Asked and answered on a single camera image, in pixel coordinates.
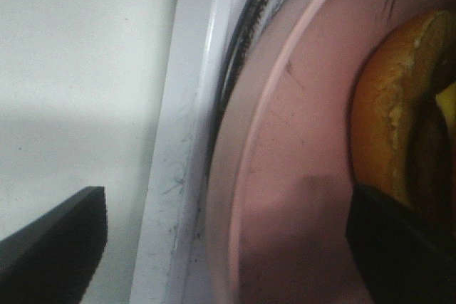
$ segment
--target pink plate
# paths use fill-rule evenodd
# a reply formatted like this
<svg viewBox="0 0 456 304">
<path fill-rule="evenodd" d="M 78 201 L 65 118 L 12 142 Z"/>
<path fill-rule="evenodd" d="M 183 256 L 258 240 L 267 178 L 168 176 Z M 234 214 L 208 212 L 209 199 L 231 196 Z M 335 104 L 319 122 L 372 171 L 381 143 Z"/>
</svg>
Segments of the pink plate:
<svg viewBox="0 0 456 304">
<path fill-rule="evenodd" d="M 346 243 L 357 75 L 393 28 L 456 0 L 288 0 L 248 58 L 214 151 L 217 303 L 371 303 Z"/>
</svg>

